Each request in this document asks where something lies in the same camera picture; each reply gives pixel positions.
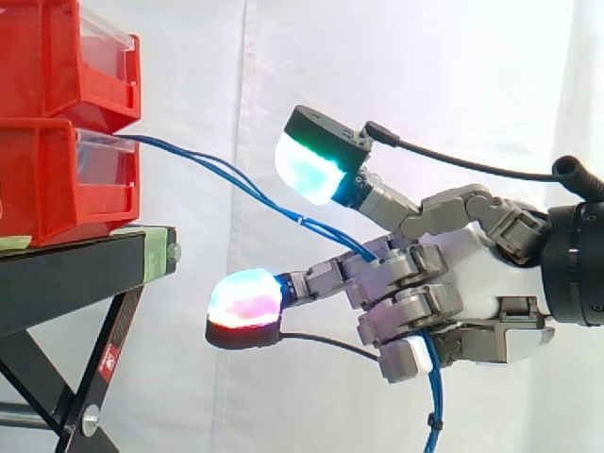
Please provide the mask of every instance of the green light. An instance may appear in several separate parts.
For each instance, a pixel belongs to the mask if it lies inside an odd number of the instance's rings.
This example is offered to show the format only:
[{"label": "green light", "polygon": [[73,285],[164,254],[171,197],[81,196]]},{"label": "green light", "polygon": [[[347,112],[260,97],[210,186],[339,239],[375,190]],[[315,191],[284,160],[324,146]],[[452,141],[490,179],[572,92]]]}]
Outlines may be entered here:
[{"label": "green light", "polygon": [[315,205],[327,204],[345,175],[335,162],[317,156],[287,134],[277,145],[275,166],[288,186]]}]

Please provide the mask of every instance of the green tape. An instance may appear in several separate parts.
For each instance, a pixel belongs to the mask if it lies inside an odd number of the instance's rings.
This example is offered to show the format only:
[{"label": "green tape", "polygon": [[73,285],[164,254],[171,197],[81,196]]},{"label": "green tape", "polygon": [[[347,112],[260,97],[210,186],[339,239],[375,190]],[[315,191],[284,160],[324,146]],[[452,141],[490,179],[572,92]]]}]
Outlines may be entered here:
[{"label": "green tape", "polygon": [[144,233],[144,281],[163,277],[167,271],[168,229],[161,226],[127,226],[113,231],[112,235],[121,233]]},{"label": "green tape", "polygon": [[31,244],[31,236],[7,236],[0,238],[0,252],[6,250],[25,250]]}]

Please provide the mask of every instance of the red label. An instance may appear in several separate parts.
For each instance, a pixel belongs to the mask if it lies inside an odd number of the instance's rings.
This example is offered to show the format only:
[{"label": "red label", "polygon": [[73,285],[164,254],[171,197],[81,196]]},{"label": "red label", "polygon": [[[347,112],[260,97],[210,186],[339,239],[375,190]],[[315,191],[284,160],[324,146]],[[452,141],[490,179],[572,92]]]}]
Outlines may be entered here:
[{"label": "red label", "polygon": [[120,350],[113,344],[108,344],[103,353],[101,364],[98,366],[98,372],[107,383],[111,382],[119,358]]}]

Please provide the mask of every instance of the black metal frame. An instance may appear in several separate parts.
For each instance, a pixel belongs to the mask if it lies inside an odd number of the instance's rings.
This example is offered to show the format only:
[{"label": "black metal frame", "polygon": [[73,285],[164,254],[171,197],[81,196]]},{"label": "black metal frame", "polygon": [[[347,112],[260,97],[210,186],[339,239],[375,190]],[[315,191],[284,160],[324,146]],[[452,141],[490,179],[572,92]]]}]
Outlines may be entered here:
[{"label": "black metal frame", "polygon": [[[166,247],[176,246],[176,232],[167,232]],[[0,254],[0,372],[59,436],[57,453],[118,452],[101,428],[87,437],[82,420],[88,407],[103,406],[141,298],[144,266],[143,232]],[[166,275],[175,269],[169,260]],[[74,392],[27,329],[112,296]]]}]

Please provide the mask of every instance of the black cable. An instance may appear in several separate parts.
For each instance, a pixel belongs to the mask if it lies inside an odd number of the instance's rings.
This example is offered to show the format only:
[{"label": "black cable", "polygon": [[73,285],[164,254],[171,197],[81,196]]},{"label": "black cable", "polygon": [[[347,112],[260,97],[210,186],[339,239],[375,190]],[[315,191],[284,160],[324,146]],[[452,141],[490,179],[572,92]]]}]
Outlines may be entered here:
[{"label": "black cable", "polygon": [[473,170],[475,172],[482,172],[494,176],[511,177],[513,179],[522,179],[525,181],[537,182],[563,182],[568,178],[567,175],[563,174],[541,175],[535,173],[515,172],[514,170],[505,170],[502,168],[492,167],[490,165],[483,165],[481,163],[471,162],[469,160],[446,156],[444,154],[437,153],[436,151],[424,148],[423,146],[405,142],[401,140],[400,137],[398,137],[392,131],[388,130],[386,127],[374,123],[373,121],[367,122],[364,130],[367,135],[369,135],[369,137],[374,139],[376,142],[388,144],[389,146],[392,146],[394,148],[404,148],[408,151],[412,151],[413,153],[419,154],[426,158],[435,159],[440,162],[449,163],[451,165],[456,165],[458,167],[465,168],[467,170]]},{"label": "black cable", "polygon": [[281,340],[286,340],[288,338],[295,340],[309,340],[312,342],[329,344],[330,346],[337,346],[341,349],[345,349],[349,352],[354,352],[355,354],[359,354],[360,356],[365,357],[366,359],[370,359],[372,361],[378,361],[378,356],[372,354],[369,351],[365,351],[360,347],[353,346],[352,344],[343,343],[338,340],[334,340],[328,337],[322,337],[321,335],[313,335],[311,333],[298,333],[298,332],[281,332],[279,335]]}]

